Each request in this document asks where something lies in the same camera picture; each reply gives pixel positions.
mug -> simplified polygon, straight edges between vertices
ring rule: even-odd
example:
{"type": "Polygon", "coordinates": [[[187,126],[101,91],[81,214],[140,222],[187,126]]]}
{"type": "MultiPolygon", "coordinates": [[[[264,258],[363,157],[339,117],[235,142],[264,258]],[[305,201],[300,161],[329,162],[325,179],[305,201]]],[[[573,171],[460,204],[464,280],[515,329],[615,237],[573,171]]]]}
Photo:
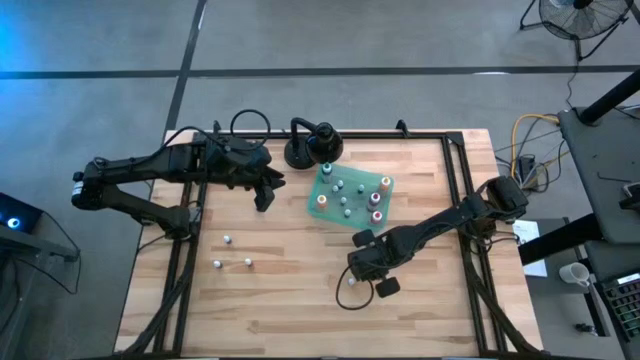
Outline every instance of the mug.
{"type": "Polygon", "coordinates": [[[559,273],[560,278],[567,284],[589,286],[589,269],[578,262],[561,267],[559,273]]]}

blue light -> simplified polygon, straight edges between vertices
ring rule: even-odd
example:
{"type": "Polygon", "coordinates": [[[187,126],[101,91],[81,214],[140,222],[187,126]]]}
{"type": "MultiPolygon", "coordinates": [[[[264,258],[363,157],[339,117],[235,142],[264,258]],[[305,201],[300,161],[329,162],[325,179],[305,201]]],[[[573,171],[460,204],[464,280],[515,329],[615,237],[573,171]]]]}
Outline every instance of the blue light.
{"type": "Polygon", "coordinates": [[[11,218],[7,221],[7,225],[9,226],[9,229],[17,229],[18,226],[20,226],[20,219],[11,218]]]}

wooden table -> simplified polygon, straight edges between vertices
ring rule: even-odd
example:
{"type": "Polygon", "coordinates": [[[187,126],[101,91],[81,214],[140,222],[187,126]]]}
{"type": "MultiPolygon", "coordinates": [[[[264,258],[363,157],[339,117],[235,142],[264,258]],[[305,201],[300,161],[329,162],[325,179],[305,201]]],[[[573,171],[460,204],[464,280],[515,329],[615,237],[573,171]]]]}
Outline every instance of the wooden table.
{"type": "MultiPolygon", "coordinates": [[[[489,133],[463,133],[473,183],[479,186],[498,175],[489,133]]],[[[182,135],[177,142],[190,141],[190,133],[182,135]]],[[[429,241],[411,262],[391,271],[402,286],[398,294],[376,296],[360,311],[336,305],[336,283],[347,253],[355,250],[351,236],[356,229],[307,214],[317,169],[288,167],[284,144],[270,140],[266,145],[273,156],[271,166],[283,172],[287,182],[275,191],[276,199],[266,213],[255,211],[253,192],[209,185],[182,355],[476,355],[455,231],[429,241]],[[223,242],[224,235],[233,237],[231,246],[223,242]],[[254,262],[252,268],[244,265],[247,257],[254,262]],[[222,261],[224,267],[215,269],[213,260],[222,261]]],[[[462,179],[459,162],[454,162],[456,177],[462,179]]],[[[337,163],[395,178],[387,227],[415,224],[451,206],[439,141],[347,140],[337,163]]],[[[461,180],[458,186],[464,195],[461,180]]],[[[181,192],[180,184],[157,181],[152,200],[176,205],[181,192]]],[[[157,227],[146,229],[141,244],[160,234],[157,227]]],[[[169,241],[161,241],[138,255],[116,350],[131,344],[158,309],[170,248],[169,241]]],[[[541,348],[516,244],[500,242],[489,257],[501,307],[527,340],[541,348]]],[[[341,289],[345,304],[361,304],[368,295],[366,283],[349,287],[345,279],[341,289]]],[[[490,348],[495,349],[486,309],[483,318],[490,348]]],[[[174,324],[175,315],[167,330],[168,347],[174,324]]]]}

black lamp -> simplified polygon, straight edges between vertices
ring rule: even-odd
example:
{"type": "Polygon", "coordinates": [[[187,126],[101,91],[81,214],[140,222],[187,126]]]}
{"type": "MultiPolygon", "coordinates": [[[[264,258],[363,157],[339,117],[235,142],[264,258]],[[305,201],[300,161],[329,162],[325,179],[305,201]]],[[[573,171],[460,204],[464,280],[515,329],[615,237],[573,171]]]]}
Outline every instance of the black lamp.
{"type": "Polygon", "coordinates": [[[284,148],[284,159],[294,169],[308,169],[315,163],[331,163],[342,155],[342,136],[331,124],[314,125],[302,118],[291,119],[291,140],[284,148]],[[298,125],[309,135],[298,135],[298,125]]]}

black fan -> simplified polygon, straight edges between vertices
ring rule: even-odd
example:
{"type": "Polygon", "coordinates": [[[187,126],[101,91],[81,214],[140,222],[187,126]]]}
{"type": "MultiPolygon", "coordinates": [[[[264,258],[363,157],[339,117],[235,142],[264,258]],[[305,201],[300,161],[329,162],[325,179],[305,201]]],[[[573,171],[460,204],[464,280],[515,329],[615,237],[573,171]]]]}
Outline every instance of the black fan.
{"type": "Polygon", "coordinates": [[[633,0],[539,0],[540,22],[524,25],[524,18],[533,7],[532,0],[520,19],[520,30],[544,26],[553,35],[573,40],[576,58],[582,61],[591,56],[618,26],[627,21],[633,0]],[[580,40],[608,33],[587,54],[582,55],[580,40]]]}

